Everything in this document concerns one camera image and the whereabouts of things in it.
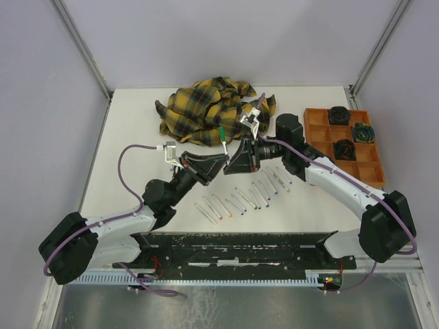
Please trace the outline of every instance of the white pen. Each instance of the white pen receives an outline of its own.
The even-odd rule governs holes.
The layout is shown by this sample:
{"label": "white pen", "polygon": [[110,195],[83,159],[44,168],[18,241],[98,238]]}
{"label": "white pen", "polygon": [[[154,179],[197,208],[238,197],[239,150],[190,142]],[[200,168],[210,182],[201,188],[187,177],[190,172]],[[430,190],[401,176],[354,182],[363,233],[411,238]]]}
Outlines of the white pen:
{"label": "white pen", "polygon": [[267,200],[271,200],[272,198],[270,197],[270,194],[268,194],[267,189],[265,188],[265,186],[262,184],[262,182],[260,180],[258,180],[259,186],[263,189],[263,192],[265,193],[265,195],[267,195]]}
{"label": "white pen", "polygon": [[241,214],[241,215],[244,215],[244,213],[242,212],[242,210],[241,209],[239,209],[234,203],[232,203],[229,199],[226,199],[226,202],[228,203],[228,204],[230,204],[233,208],[235,208],[236,210],[238,210],[238,212]]}
{"label": "white pen", "polygon": [[293,182],[290,180],[290,178],[287,176],[287,174],[283,172],[283,170],[281,168],[276,167],[276,169],[290,184],[293,184]]}
{"label": "white pen", "polygon": [[244,200],[246,200],[248,202],[248,204],[250,204],[250,207],[252,207],[253,209],[257,209],[258,207],[256,207],[256,204],[254,204],[248,197],[247,195],[245,195],[244,193],[241,192],[241,190],[239,190],[239,188],[235,187],[235,190],[239,193],[239,195],[242,196],[242,198]]}
{"label": "white pen", "polygon": [[204,202],[206,202],[207,206],[215,213],[215,215],[218,216],[218,219],[221,220],[222,219],[221,214],[212,206],[210,201],[206,197],[203,197],[203,200]]}
{"label": "white pen", "polygon": [[217,196],[215,194],[212,194],[212,198],[215,199],[215,201],[224,209],[224,211],[227,213],[228,218],[232,218],[233,215],[230,211],[228,211],[228,209],[226,208],[225,205],[222,204],[222,202],[220,201],[220,199],[217,198]]}
{"label": "white pen", "polygon": [[274,179],[278,181],[278,183],[287,191],[290,192],[289,188],[287,187],[287,185],[285,185],[284,182],[282,182],[282,180],[279,178],[279,176],[277,176],[273,170],[271,170],[270,168],[267,168],[268,171],[273,175]]}
{"label": "white pen", "polygon": [[258,209],[261,209],[261,205],[259,204],[258,198],[256,197],[256,195],[254,195],[253,191],[249,189],[248,192],[250,192],[250,196],[253,198],[254,202],[256,202]]}
{"label": "white pen", "polygon": [[247,211],[246,207],[244,207],[244,205],[238,200],[238,198],[235,197],[233,194],[231,194],[231,195],[232,195],[232,198],[241,206],[241,209],[244,211]]}
{"label": "white pen", "polygon": [[217,225],[217,221],[214,220],[212,217],[209,216],[209,214],[207,212],[205,212],[203,210],[203,208],[201,208],[199,205],[195,204],[195,207],[197,207],[197,209],[209,220],[212,222],[212,224]]}
{"label": "white pen", "polygon": [[268,208],[270,205],[268,204],[268,201],[264,198],[264,196],[261,193],[261,190],[259,190],[258,186],[256,186],[255,183],[252,183],[254,189],[256,190],[256,193],[259,194],[259,197],[265,202],[265,207]]}
{"label": "white pen", "polygon": [[267,181],[270,183],[270,186],[272,187],[273,193],[277,194],[278,192],[277,192],[276,188],[274,187],[272,181],[268,178],[267,174],[263,170],[261,170],[261,172],[265,176],[265,178],[267,178]]}

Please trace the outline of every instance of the wall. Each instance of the wall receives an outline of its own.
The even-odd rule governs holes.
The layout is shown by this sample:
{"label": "wall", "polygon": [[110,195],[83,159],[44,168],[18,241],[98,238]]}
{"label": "wall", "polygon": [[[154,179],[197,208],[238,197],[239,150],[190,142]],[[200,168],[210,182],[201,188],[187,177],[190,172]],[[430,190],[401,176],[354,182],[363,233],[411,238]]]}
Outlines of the wall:
{"label": "wall", "polygon": [[353,84],[396,0],[64,0],[111,88]]}
{"label": "wall", "polygon": [[360,95],[388,179],[408,198],[419,254],[439,304],[439,2],[413,1]]}
{"label": "wall", "polygon": [[77,210],[105,99],[47,0],[0,11],[0,328],[31,328],[39,243]]}

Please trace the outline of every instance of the wooden box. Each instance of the wooden box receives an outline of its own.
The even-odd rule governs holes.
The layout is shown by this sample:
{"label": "wooden box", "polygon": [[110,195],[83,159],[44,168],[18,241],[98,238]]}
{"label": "wooden box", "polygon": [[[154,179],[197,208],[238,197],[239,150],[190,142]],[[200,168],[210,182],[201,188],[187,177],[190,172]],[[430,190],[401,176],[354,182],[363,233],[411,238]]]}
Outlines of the wooden box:
{"label": "wooden box", "polygon": [[[304,113],[305,137],[307,143],[326,156],[334,159],[333,144],[340,139],[353,142],[351,128],[357,123],[371,125],[369,114],[362,110],[349,110],[349,125],[329,125],[327,108],[307,108]],[[363,183],[375,188],[383,188],[385,178],[379,159],[376,142],[354,143],[356,160],[336,160],[335,164]]]}

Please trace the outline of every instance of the gray floor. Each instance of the gray floor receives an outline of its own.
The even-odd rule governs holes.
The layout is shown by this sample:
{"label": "gray floor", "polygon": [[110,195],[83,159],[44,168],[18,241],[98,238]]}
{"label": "gray floor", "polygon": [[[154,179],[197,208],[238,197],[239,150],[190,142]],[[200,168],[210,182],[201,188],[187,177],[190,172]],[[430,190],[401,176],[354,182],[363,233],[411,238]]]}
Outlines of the gray floor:
{"label": "gray floor", "polygon": [[[345,275],[346,287],[361,280]],[[53,328],[421,328],[403,274],[323,295],[310,288],[173,287],[186,296],[136,295],[125,287],[67,285]]]}

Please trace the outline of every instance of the plaid cloth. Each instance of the plaid cloth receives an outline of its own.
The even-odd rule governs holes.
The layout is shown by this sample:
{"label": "plaid cloth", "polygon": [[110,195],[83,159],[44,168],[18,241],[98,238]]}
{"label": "plaid cloth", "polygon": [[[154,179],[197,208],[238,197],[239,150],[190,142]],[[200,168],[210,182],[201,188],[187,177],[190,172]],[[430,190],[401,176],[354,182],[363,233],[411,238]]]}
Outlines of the plaid cloth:
{"label": "plaid cloth", "polygon": [[[218,127],[223,127],[227,143],[239,139],[243,125],[240,114],[249,113],[257,99],[246,103],[244,96],[256,96],[249,83],[233,82],[228,77],[196,82],[192,88],[179,88],[169,97],[167,106],[156,101],[156,110],[163,120],[160,133],[175,138],[180,143],[191,142],[207,146],[220,145]],[[276,112],[274,95],[263,101],[258,116],[259,130],[267,132],[270,117]]]}

